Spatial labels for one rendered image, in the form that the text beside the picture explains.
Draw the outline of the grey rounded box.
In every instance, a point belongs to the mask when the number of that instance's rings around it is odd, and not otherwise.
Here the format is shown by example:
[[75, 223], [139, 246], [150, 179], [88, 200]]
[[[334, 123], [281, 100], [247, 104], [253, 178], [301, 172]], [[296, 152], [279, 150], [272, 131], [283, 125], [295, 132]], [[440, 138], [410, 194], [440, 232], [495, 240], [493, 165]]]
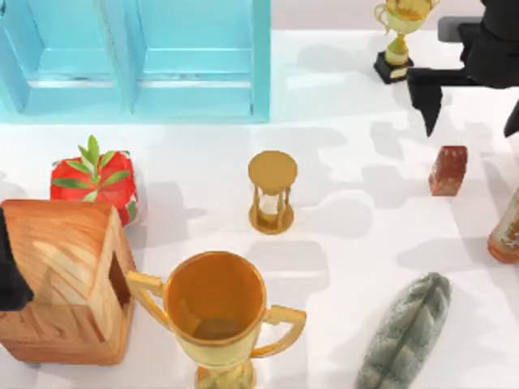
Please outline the grey rounded box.
[[457, 43], [461, 41], [458, 31], [459, 25], [463, 21], [458, 16], [443, 16], [439, 18], [437, 24], [437, 37], [440, 42]]

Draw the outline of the small gold trophy black base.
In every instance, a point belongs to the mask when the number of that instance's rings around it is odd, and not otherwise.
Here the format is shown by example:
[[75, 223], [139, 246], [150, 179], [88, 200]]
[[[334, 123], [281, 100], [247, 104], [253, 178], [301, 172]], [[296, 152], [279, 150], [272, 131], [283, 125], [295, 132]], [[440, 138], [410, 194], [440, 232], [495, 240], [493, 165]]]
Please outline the small gold trophy black base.
[[416, 32], [440, 0], [385, 0], [374, 9], [375, 19], [384, 25], [386, 33], [393, 30], [396, 38], [385, 51], [378, 52], [374, 69], [385, 84], [406, 78], [414, 63], [410, 58], [405, 37]]

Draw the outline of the reddish brown block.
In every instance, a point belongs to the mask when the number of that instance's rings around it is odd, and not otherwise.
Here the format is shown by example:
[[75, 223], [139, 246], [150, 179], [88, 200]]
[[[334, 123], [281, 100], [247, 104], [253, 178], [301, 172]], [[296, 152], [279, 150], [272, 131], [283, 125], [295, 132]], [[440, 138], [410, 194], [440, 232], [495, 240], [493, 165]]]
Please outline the reddish brown block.
[[466, 146], [442, 146], [428, 178], [432, 196], [456, 196], [465, 177]]

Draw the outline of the orange bottle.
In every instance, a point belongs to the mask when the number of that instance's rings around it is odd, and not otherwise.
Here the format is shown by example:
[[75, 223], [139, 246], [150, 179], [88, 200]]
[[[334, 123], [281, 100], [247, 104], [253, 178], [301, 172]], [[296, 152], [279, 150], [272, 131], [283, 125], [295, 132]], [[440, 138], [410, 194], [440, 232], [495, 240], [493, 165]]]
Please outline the orange bottle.
[[519, 263], [519, 188], [488, 237], [487, 250], [502, 263]]

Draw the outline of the golden hourglass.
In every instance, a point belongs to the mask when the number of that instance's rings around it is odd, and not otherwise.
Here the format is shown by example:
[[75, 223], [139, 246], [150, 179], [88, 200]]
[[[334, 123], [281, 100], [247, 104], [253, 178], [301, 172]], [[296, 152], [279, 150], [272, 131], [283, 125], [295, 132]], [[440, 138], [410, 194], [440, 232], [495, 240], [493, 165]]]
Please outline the golden hourglass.
[[249, 221], [256, 230], [279, 234], [292, 225], [290, 192], [297, 175], [297, 163], [285, 152], [265, 150], [251, 159], [248, 176], [254, 190]]

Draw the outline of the grey green bread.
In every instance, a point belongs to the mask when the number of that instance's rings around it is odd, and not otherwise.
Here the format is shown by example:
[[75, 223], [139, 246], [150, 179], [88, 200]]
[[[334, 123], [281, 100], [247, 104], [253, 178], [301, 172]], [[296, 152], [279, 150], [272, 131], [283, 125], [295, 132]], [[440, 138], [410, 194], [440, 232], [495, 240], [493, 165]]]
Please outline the grey green bread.
[[402, 289], [366, 350], [354, 389], [410, 389], [441, 335], [450, 301], [450, 281], [437, 272]]

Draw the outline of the light blue rack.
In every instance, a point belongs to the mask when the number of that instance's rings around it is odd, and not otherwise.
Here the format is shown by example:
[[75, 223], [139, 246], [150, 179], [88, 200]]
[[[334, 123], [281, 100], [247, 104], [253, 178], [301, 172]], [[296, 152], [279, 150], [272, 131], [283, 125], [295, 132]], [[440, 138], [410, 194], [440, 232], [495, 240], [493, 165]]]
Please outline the light blue rack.
[[266, 122], [271, 1], [0, 0], [0, 122]]

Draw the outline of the large gold trophy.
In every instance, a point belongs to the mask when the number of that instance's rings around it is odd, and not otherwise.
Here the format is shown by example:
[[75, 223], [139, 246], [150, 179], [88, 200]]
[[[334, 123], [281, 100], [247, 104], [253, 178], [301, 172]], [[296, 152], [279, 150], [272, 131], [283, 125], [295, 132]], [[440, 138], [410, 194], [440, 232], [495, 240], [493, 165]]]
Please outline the large gold trophy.
[[167, 281], [136, 271], [126, 281], [197, 365], [195, 389], [255, 389], [253, 359], [285, 351], [307, 320], [302, 310], [268, 306], [257, 268], [226, 251], [190, 257]]

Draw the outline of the red plant pot green leaves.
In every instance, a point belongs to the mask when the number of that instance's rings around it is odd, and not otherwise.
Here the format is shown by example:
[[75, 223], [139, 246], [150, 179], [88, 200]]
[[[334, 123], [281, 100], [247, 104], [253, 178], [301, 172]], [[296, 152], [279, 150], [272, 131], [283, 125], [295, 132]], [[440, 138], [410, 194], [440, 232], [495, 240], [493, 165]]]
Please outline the red plant pot green leaves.
[[78, 146], [80, 155], [53, 164], [52, 200], [107, 202], [117, 210], [124, 226], [138, 215], [139, 197], [134, 166], [128, 151], [102, 152], [97, 138]]

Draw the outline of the wooden box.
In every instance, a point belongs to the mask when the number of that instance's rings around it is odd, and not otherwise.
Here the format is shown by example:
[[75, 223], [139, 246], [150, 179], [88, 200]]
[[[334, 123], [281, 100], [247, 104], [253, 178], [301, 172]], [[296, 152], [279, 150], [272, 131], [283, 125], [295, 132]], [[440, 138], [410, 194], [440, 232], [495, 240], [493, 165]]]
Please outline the wooden box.
[[9, 199], [2, 203], [19, 273], [34, 297], [0, 309], [0, 345], [27, 363], [115, 365], [127, 348], [136, 269], [110, 203]]

